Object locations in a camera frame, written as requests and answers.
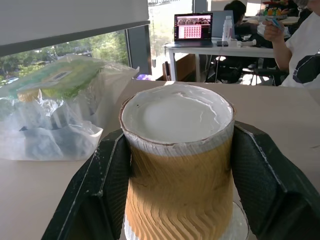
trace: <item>water bottle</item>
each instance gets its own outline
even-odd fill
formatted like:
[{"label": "water bottle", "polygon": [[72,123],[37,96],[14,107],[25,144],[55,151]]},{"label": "water bottle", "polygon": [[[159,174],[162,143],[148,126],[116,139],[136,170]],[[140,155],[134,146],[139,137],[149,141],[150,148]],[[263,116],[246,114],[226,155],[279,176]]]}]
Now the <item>water bottle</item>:
[{"label": "water bottle", "polygon": [[231,42],[231,36],[232,36],[232,17],[226,16],[223,24],[223,35],[222,35],[222,41],[227,41],[228,44]]}]

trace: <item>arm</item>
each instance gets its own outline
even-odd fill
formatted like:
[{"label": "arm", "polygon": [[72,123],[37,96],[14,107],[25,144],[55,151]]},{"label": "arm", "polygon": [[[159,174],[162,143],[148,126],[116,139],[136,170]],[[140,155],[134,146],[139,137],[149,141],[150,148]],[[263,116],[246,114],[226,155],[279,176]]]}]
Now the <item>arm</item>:
[{"label": "arm", "polygon": [[270,21],[264,21],[263,24],[265,25],[264,38],[272,42],[276,64],[281,71],[288,71],[292,52],[286,46],[284,33]]}]

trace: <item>table leg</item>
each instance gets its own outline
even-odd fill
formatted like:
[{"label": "table leg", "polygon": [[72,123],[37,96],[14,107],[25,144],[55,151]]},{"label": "table leg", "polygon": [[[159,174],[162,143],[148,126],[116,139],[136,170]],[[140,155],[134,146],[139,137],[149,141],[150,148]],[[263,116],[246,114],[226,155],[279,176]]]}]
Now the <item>table leg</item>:
[{"label": "table leg", "polygon": [[170,75],[171,75],[171,81],[176,82],[177,77],[177,65],[175,60],[175,53],[172,49],[169,48],[169,58],[170,58]]},{"label": "table leg", "polygon": [[201,81],[199,54],[195,54],[195,81]]}]

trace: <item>open laptop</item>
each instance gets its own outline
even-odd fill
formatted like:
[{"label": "open laptop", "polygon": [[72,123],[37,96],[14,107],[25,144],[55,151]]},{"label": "open laptop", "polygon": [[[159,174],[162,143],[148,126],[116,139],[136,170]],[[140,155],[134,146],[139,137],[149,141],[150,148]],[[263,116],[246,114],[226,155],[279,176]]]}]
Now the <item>open laptop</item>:
[{"label": "open laptop", "polygon": [[172,47],[210,48],[212,13],[174,15],[174,43]]},{"label": "open laptop", "polygon": [[[226,16],[232,17],[232,23],[234,23],[234,13],[232,10],[226,11],[211,11],[212,16],[212,37],[213,38],[222,38],[224,32],[224,23]],[[231,37],[235,38],[235,25],[232,25]]]}]

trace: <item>man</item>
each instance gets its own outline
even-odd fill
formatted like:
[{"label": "man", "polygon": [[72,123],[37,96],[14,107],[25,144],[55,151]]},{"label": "man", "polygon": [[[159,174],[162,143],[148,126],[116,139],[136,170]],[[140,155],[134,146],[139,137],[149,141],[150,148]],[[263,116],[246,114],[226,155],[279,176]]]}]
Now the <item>man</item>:
[{"label": "man", "polygon": [[235,34],[237,35],[237,32],[240,33],[243,32],[245,28],[248,28],[248,32],[246,34],[255,34],[257,33],[257,24],[249,23],[249,22],[242,22],[243,18],[245,16],[245,13],[247,11],[246,5],[244,5],[239,0],[234,0],[227,5],[225,5],[224,10],[231,10],[233,12],[233,23],[234,23],[234,30]]},{"label": "man", "polygon": [[309,0],[307,7],[313,13],[286,42],[279,28],[263,22],[264,38],[272,42],[279,69],[289,72],[285,87],[320,88],[320,0]]}]

